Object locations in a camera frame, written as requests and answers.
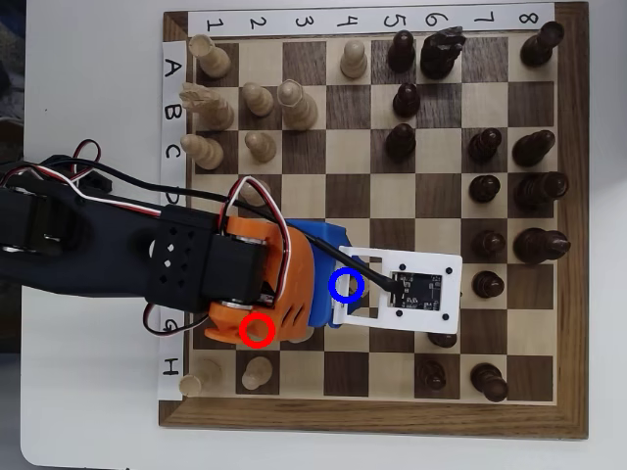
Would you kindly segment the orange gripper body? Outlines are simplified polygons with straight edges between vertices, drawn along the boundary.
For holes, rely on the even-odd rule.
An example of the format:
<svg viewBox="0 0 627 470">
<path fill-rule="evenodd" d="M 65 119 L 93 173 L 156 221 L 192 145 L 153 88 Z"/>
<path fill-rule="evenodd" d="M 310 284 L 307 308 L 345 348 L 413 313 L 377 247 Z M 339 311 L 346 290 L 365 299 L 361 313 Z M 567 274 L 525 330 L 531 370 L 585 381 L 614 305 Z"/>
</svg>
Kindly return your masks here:
<svg viewBox="0 0 627 470">
<path fill-rule="evenodd" d="M 240 323 L 252 312 L 267 315 L 250 320 L 246 333 L 265 341 L 273 331 L 274 342 L 305 337 L 314 296 L 314 255 L 310 243 L 290 228 L 290 262 L 283 289 L 278 289 L 283 257 L 279 226 L 262 219 L 232 216 L 224 236 L 216 235 L 210 245 L 203 295 L 210 300 L 212 323 L 204 335 L 212 340 L 241 344 Z"/>
</svg>

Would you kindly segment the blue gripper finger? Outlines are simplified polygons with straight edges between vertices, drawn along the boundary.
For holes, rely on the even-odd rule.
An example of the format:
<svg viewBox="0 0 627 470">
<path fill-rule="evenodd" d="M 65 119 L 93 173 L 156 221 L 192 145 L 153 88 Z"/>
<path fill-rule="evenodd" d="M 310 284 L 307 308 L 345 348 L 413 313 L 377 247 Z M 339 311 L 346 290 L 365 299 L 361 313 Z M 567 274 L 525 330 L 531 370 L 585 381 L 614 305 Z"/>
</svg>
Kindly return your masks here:
<svg viewBox="0 0 627 470">
<path fill-rule="evenodd" d="M 325 221 L 305 220 L 305 219 L 288 219 L 287 222 L 301 230 L 303 233 L 312 235 L 329 245 L 338 249 L 340 246 L 350 246 L 347 231 L 344 227 L 334 225 Z M 315 282 L 327 283 L 329 277 L 336 267 L 336 259 L 318 248 L 313 242 L 310 242 L 313 251 Z"/>
<path fill-rule="evenodd" d="M 313 302 L 308 320 L 308 325 L 313 328 L 328 326 L 339 328 L 333 322 L 333 298 L 329 294 L 327 285 L 316 283 L 313 289 Z"/>
</svg>

